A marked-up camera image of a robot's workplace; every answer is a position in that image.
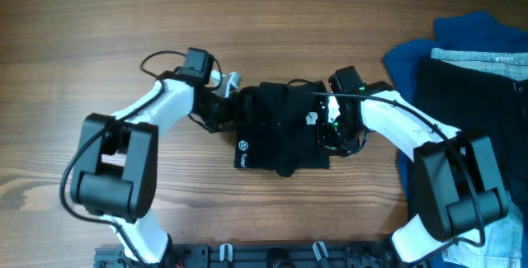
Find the black t-shirt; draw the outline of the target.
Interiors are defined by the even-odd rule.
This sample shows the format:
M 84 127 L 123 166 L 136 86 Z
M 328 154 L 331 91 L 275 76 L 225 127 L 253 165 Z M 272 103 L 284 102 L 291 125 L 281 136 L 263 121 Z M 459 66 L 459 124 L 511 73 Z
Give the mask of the black t-shirt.
M 239 92 L 234 167 L 263 169 L 290 177 L 300 168 L 328 169 L 329 154 L 318 144 L 318 127 L 306 117 L 325 92 L 323 82 L 300 85 L 262 82 Z

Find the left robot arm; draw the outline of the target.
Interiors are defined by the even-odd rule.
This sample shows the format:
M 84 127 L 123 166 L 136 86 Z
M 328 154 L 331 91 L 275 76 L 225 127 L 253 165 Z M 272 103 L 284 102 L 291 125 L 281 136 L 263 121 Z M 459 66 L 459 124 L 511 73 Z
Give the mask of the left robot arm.
M 153 88 L 132 105 L 87 116 L 61 178 L 61 205 L 77 219 L 110 226 L 122 244 L 115 260 L 124 267 L 181 266 L 151 208 L 160 138 L 184 117 L 210 133 L 233 119 L 240 75 L 223 73 L 203 49 L 183 56 L 182 66 L 154 74 Z

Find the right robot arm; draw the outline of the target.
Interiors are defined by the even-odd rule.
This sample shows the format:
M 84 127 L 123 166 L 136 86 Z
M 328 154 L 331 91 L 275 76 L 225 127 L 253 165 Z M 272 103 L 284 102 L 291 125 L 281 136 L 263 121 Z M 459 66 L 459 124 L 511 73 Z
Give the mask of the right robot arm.
M 486 226 L 508 213 L 489 137 L 441 123 L 386 82 L 363 83 L 354 67 L 337 70 L 328 83 L 313 120 L 321 148 L 346 157 L 376 132 L 411 159 L 418 182 L 417 214 L 383 242 L 348 245 L 348 263 L 419 267 L 455 244 L 483 247 Z

